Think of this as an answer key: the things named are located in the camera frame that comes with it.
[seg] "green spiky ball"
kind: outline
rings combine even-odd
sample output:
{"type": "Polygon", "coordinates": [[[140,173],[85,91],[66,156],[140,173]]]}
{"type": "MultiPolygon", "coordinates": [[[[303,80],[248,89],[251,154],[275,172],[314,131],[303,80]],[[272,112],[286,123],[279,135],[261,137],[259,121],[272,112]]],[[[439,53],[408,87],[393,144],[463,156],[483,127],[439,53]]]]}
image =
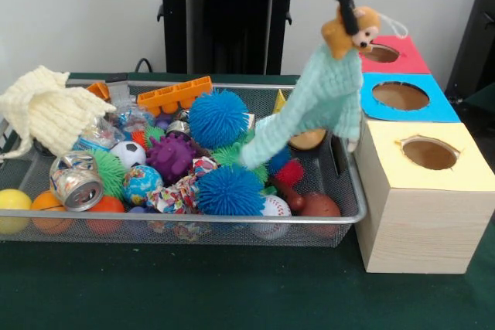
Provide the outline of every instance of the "green spiky ball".
{"type": "Polygon", "coordinates": [[[150,141],[150,138],[154,138],[156,141],[160,142],[160,137],[162,137],[163,135],[165,135],[165,131],[161,128],[152,127],[152,126],[146,127],[145,130],[146,146],[148,146],[148,148],[153,147],[153,143],[150,141]]]}
{"type": "Polygon", "coordinates": [[[122,183],[127,172],[121,160],[103,150],[91,150],[94,160],[98,165],[98,174],[103,181],[104,194],[122,200],[122,183]]]}
{"type": "MultiPolygon", "coordinates": [[[[218,148],[211,154],[215,161],[220,165],[232,165],[239,164],[239,157],[241,155],[241,148],[244,145],[244,141],[235,142],[233,145],[218,148]]],[[[268,181],[268,171],[264,164],[253,169],[253,173],[258,177],[261,183],[265,184],[268,181]]]]}

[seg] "baseball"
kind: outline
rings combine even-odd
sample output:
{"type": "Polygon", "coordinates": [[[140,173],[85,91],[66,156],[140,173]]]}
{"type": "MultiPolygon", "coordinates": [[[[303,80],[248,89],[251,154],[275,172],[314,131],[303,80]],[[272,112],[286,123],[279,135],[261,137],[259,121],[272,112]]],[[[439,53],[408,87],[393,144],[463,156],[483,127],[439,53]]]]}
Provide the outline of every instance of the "baseball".
{"type": "MultiPolygon", "coordinates": [[[[291,216],[291,210],[287,203],[277,196],[266,196],[265,208],[261,211],[263,216],[291,216]]],[[[285,223],[255,223],[251,226],[251,232],[263,240],[275,240],[283,237],[290,227],[285,223]]]]}

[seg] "black stand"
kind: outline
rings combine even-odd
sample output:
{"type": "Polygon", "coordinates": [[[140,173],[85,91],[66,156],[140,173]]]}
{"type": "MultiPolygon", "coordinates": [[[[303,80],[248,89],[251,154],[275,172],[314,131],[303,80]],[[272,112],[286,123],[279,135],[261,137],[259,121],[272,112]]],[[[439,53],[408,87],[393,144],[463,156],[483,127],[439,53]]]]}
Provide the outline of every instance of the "black stand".
{"type": "Polygon", "coordinates": [[[280,74],[290,0],[163,0],[167,72],[280,74]]]}

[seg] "black cable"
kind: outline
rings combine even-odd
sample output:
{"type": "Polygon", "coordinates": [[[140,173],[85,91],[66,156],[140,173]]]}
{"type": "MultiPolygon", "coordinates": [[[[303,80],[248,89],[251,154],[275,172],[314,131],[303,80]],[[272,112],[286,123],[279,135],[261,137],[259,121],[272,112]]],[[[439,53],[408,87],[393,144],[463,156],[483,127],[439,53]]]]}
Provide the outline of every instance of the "black cable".
{"type": "Polygon", "coordinates": [[[153,72],[152,64],[146,58],[141,58],[139,60],[138,64],[136,65],[136,68],[134,69],[134,72],[135,73],[139,72],[139,69],[141,68],[143,62],[146,63],[146,66],[148,67],[148,71],[152,73],[153,72]]]}
{"type": "Polygon", "coordinates": [[[354,36],[359,32],[356,16],[354,15],[354,0],[337,0],[340,4],[340,14],[347,35],[354,36]]]}

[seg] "blue ball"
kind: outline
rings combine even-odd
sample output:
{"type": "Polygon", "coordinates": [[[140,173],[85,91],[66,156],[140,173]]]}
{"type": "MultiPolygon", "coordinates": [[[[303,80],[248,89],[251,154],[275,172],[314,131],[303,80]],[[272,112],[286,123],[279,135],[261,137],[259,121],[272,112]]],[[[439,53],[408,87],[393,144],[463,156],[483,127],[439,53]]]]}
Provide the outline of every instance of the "blue ball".
{"type": "Polygon", "coordinates": [[[151,166],[133,166],[127,172],[122,183],[122,192],[125,201],[135,206],[146,203],[147,193],[155,191],[163,185],[162,177],[151,166]]]}
{"type": "Polygon", "coordinates": [[[277,155],[268,162],[268,174],[275,175],[282,169],[291,159],[291,150],[285,146],[277,155]]]}
{"type": "Polygon", "coordinates": [[[248,108],[236,93],[223,90],[198,97],[189,110],[194,141],[215,150],[232,145],[248,129],[248,108]]]}
{"type": "Polygon", "coordinates": [[[265,198],[263,185],[251,171],[239,165],[222,166],[197,183],[198,209],[215,216],[260,216],[265,198]]]}

